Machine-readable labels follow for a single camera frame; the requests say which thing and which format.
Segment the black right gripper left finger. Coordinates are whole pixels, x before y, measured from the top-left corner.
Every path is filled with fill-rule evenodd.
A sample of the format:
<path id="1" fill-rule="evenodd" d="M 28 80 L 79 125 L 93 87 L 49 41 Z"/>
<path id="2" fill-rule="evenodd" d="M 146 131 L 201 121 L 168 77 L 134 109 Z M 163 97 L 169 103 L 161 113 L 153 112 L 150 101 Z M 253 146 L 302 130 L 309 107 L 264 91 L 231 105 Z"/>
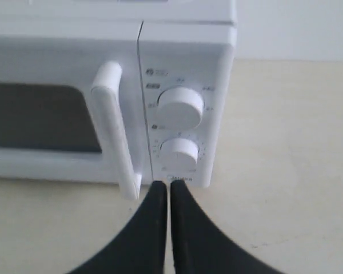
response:
<path id="1" fill-rule="evenodd" d="M 71 273 L 164 273 L 166 231 L 167 187 L 154 181 L 119 234 Z"/>

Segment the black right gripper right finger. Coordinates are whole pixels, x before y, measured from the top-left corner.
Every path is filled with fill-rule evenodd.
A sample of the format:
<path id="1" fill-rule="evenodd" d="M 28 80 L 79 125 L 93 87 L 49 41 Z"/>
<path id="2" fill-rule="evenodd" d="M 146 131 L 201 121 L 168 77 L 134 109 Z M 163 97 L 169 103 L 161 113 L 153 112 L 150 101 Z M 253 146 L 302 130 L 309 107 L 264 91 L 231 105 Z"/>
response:
<path id="1" fill-rule="evenodd" d="M 277 273 L 228 238 L 204 213 L 183 180 L 170 185 L 170 209 L 176 273 Z"/>

